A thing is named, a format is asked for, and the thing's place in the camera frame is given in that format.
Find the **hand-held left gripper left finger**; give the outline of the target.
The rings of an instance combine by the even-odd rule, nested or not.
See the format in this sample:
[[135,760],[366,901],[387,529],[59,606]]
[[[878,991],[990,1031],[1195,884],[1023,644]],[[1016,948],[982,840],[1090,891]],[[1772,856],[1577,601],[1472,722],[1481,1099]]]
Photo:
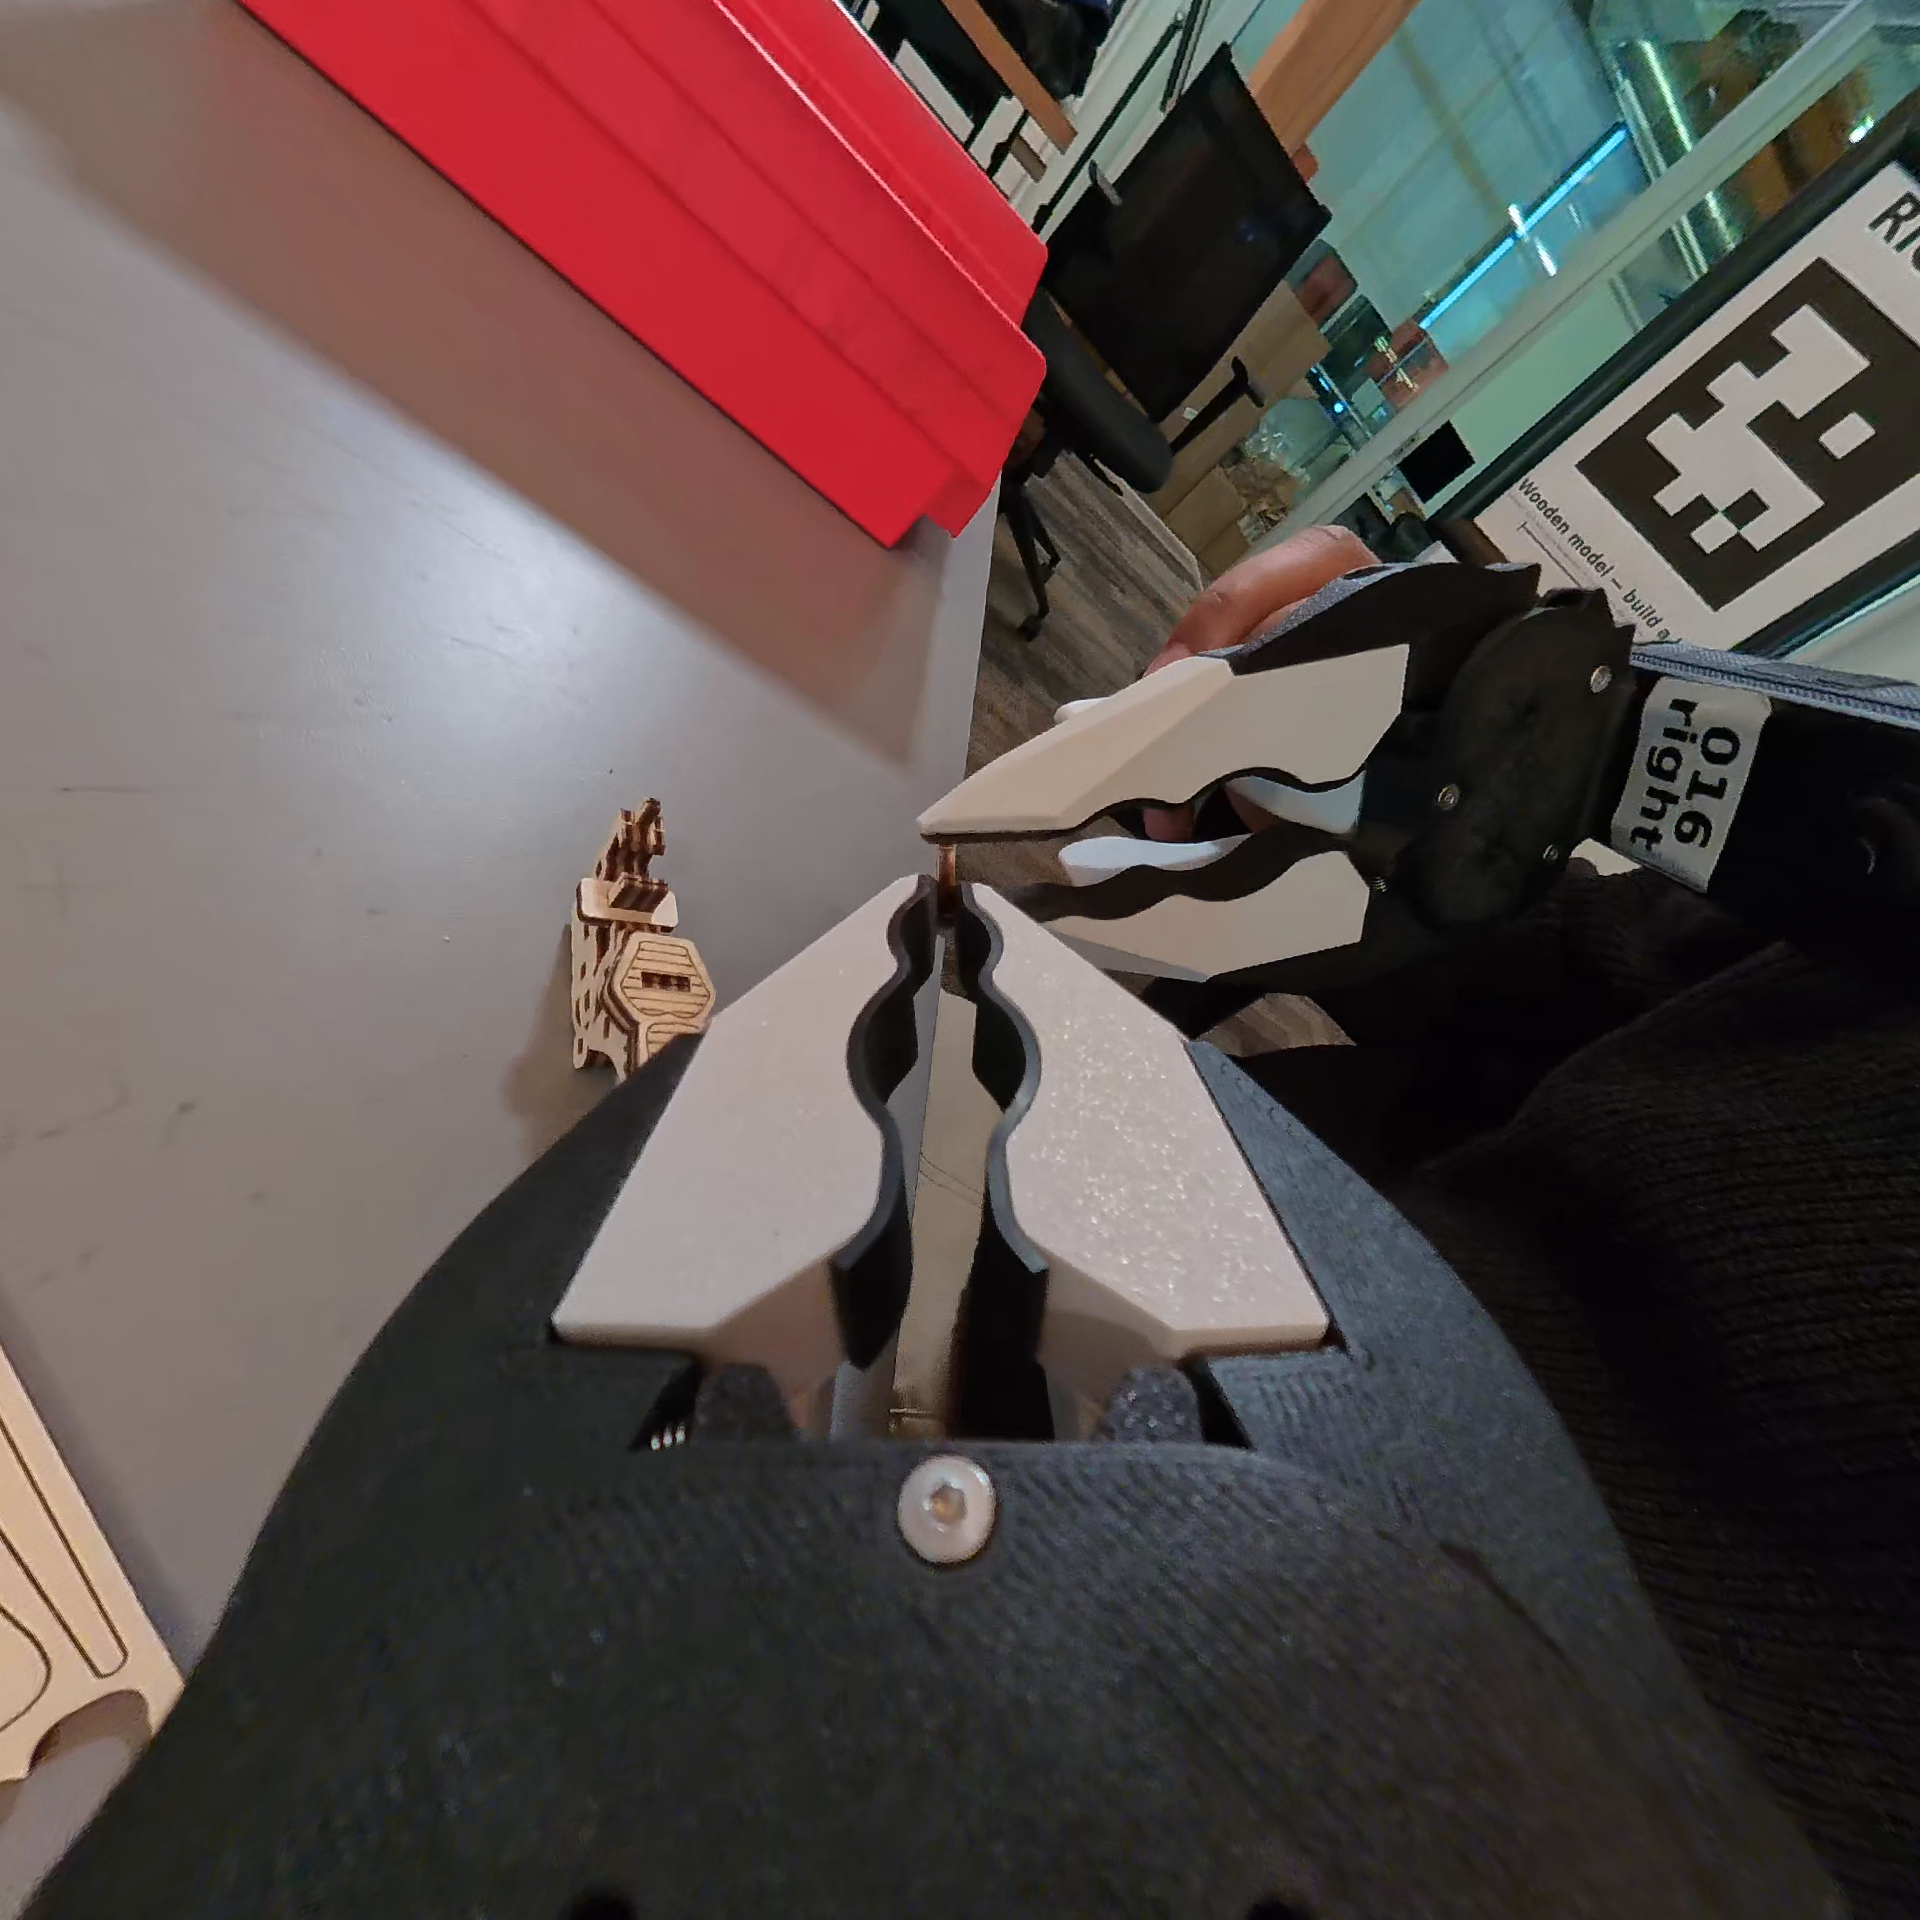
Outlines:
[[913,1282],[892,1093],[919,1062],[928,880],[900,878],[726,1008],[551,1326],[755,1365],[813,1432],[880,1435]]

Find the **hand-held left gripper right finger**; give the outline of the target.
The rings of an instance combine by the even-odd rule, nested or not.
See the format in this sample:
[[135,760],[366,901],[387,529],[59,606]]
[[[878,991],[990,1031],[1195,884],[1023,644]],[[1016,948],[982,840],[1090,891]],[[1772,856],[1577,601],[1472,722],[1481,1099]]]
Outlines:
[[954,1422],[1079,1438],[1144,1370],[1307,1352],[1331,1314],[1202,1065],[1224,1067],[987,885],[954,943],[995,1120]]

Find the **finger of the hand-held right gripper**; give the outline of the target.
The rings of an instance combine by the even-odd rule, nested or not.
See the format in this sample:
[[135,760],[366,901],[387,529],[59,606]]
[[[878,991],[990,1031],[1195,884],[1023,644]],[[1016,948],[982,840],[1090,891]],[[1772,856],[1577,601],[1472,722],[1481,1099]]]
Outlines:
[[1195,656],[1093,701],[919,816],[929,844],[1060,836],[1116,806],[1180,806],[1238,776],[1351,780],[1404,701],[1408,648],[1237,673]]
[[1144,912],[1092,916],[1092,888],[1134,870],[1192,878],[1224,862],[1250,838],[1159,844],[1103,836],[1067,844],[1060,866],[1077,901],[1053,924],[1060,941],[1116,973],[1212,981],[1282,960],[1359,943],[1370,889],[1346,851],[1314,851],[1241,899],[1173,891]]

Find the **wooden puzzle model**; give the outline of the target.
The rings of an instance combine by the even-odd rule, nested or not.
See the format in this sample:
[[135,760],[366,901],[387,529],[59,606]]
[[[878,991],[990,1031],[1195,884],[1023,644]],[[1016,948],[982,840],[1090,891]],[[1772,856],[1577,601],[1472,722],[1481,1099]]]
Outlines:
[[571,1068],[607,1067],[628,1079],[714,1013],[713,978],[679,925],[658,799],[624,808],[581,880],[567,922]]

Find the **grey desk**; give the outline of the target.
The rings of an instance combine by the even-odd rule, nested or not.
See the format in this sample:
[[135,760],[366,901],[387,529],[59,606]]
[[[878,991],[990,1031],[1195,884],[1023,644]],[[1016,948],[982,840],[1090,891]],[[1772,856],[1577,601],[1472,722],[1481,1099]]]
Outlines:
[[923,862],[992,551],[861,534],[236,4],[3,4],[3,1349],[189,1673],[601,1095],[614,814],[723,1001]]

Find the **person's right hand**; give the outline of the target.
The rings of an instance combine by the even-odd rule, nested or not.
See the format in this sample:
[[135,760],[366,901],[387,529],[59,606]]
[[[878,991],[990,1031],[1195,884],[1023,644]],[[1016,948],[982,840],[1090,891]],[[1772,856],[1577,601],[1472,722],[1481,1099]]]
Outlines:
[[1142,673],[1233,650],[1288,609],[1376,563],[1368,548],[1346,527],[1307,527],[1250,551],[1192,600]]

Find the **cardboard box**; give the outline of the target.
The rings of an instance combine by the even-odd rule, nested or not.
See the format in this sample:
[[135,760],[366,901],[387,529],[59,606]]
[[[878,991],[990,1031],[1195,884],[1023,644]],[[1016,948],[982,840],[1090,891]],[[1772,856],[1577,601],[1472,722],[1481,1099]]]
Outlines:
[[1279,527],[1337,440],[1311,373],[1326,339],[1281,284],[1163,419],[1167,481],[1151,507],[1215,574]]

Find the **black office chair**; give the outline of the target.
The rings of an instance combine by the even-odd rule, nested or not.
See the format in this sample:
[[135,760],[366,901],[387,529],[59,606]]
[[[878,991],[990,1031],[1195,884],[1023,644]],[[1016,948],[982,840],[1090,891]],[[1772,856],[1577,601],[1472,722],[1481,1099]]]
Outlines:
[[1112,386],[1044,288],[1026,305],[1022,332],[1043,355],[1035,400],[1041,431],[1029,452],[1009,456],[1001,473],[998,515],[1012,529],[1035,604],[1020,624],[1020,636],[1032,642],[1049,613],[1046,583],[1060,551],[1026,497],[1029,481],[1070,454],[1103,469],[1112,488],[1126,483],[1135,492],[1159,492],[1172,476],[1173,452],[1139,404]]

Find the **person's black knit sweater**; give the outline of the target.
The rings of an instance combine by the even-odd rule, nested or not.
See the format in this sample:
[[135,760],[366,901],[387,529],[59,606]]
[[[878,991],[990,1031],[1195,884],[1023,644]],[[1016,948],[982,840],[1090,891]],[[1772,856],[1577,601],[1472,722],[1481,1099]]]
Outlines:
[[1572,864],[1243,1068],[1526,1360],[1857,1917],[1917,1909],[1915,999]]

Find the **wooden ceiling beam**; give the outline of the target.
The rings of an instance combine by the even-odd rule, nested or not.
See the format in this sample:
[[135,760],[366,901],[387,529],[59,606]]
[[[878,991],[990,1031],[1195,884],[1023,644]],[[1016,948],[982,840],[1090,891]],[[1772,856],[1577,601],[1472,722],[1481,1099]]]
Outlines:
[[1295,154],[1420,3],[1304,3],[1245,78],[1247,90]]

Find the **red plastic bin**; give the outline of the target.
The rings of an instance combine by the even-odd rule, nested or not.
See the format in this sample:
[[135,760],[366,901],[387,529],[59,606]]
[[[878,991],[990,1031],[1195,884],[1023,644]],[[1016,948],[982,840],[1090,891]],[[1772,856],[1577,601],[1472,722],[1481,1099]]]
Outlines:
[[246,12],[886,548],[1043,380],[1043,242],[838,4]]

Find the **laser-cut wooden parts sheet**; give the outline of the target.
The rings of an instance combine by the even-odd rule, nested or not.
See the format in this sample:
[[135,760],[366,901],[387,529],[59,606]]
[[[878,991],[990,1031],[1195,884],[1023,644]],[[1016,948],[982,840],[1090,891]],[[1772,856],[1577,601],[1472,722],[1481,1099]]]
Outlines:
[[1,1781],[52,1728],[127,1693],[150,1733],[182,1679],[39,1420],[1,1360]]

